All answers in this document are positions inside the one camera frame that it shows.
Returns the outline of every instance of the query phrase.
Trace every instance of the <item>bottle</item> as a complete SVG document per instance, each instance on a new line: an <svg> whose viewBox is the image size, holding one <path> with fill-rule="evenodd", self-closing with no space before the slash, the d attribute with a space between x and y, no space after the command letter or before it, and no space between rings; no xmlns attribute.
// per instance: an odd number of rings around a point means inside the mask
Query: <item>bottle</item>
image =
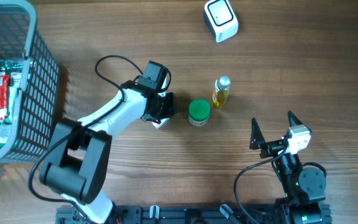
<svg viewBox="0 0 358 224"><path fill-rule="evenodd" d="M212 95L212 102L214 108L223 109L226 104L227 96L229 96L230 90L230 78L222 76L219 80L215 81L215 90Z"/></svg>

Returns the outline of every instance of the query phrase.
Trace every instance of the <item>plastic basket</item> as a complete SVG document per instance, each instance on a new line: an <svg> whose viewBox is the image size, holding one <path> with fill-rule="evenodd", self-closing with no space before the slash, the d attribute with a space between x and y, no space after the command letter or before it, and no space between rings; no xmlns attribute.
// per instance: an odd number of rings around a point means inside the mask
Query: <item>plastic basket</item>
<svg viewBox="0 0 358 224"><path fill-rule="evenodd" d="M37 13L27 1L0 1L0 58L23 57L12 129L0 162L31 162L47 149L56 110L58 65L37 30Z"/></svg>

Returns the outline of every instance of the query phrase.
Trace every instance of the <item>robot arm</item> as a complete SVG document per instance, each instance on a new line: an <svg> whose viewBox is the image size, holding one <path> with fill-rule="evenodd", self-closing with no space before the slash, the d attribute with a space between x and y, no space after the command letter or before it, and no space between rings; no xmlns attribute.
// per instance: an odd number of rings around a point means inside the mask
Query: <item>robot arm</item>
<svg viewBox="0 0 358 224"><path fill-rule="evenodd" d="M129 80L123 83L124 102L86 131L55 148L44 160L41 183L74 201L93 222L106 222L114 205L101 187L107 173L111 141L136 119L161 123L176 114L175 95L165 93L167 73L170 72L166 67L150 61L137 82ZM122 93L118 91L114 99L93 114L78 121L61 120L55 127L50 144L98 119L121 99ZM68 149L78 148L86 151L83 160L68 155Z"/></svg>

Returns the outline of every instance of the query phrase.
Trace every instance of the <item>white square object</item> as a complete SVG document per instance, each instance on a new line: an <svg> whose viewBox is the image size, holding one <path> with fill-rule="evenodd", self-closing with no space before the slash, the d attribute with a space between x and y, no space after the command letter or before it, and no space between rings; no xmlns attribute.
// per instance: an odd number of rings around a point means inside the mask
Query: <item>white square object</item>
<svg viewBox="0 0 358 224"><path fill-rule="evenodd" d="M228 0L210 0L204 7L204 21L217 43L237 33L239 22Z"/></svg>

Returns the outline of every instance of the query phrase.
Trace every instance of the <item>wood grain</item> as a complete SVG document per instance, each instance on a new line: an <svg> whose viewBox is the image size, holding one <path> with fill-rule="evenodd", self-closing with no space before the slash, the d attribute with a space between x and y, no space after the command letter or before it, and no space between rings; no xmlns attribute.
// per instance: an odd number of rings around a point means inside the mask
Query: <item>wood grain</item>
<svg viewBox="0 0 358 224"><path fill-rule="evenodd" d="M172 71L178 114L162 129L136 121L111 146L107 195L118 205L233 203L232 182L259 162L248 149L256 117L267 140L285 134L292 110L313 130L303 162L328 170L334 223L358 223L358 1L234 1L239 32L217 44L203 1L38 5L38 26L62 71L58 116L78 119L117 92L94 73L108 54L142 69L149 60ZM100 72L117 83L137 71L120 60ZM187 121L191 100L211 101L214 80L232 78L225 110L205 127ZM0 223L53 223L59 204L27 190L30 164L0 165ZM37 190L57 197L36 183ZM239 182L243 202L283 197L270 166Z"/></svg>

